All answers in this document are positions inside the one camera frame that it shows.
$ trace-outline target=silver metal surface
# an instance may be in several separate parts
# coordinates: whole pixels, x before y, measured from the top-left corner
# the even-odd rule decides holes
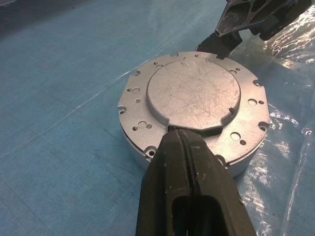
[[[233,176],[249,164],[269,126],[265,90],[255,85],[257,77],[250,71],[230,59],[186,52],[156,58],[137,72],[118,109],[142,166],[153,158],[168,126],[200,131]],[[218,127],[219,135],[207,132]]]

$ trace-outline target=blue tablecloth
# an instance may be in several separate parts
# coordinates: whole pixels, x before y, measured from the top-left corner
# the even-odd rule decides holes
[[[128,73],[193,51],[216,0],[20,0],[0,8],[0,235],[132,236],[144,171],[120,129]],[[231,58],[266,88],[271,126],[237,178],[259,236],[313,236],[315,8]]]

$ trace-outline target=brushless motor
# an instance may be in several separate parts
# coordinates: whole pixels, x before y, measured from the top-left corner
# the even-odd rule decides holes
[[[155,58],[136,72],[118,110],[143,168],[172,128],[200,134],[233,176],[248,166],[269,126],[265,89],[249,70],[213,54],[185,52]]]

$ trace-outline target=blue surface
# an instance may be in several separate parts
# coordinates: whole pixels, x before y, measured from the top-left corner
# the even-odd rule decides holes
[[[192,51],[225,1],[21,0],[0,8],[0,235],[132,236],[144,171],[117,103],[128,73]],[[231,58],[265,86],[272,124],[238,178],[259,236],[314,235],[315,9]]]

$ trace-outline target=circular metal plate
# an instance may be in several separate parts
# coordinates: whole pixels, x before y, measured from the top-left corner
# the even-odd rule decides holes
[[[146,167],[169,126],[198,130],[233,176],[250,162],[269,125],[264,87],[242,65],[200,52],[148,61],[130,76],[118,108],[126,138]],[[221,133],[212,132],[221,128]]]

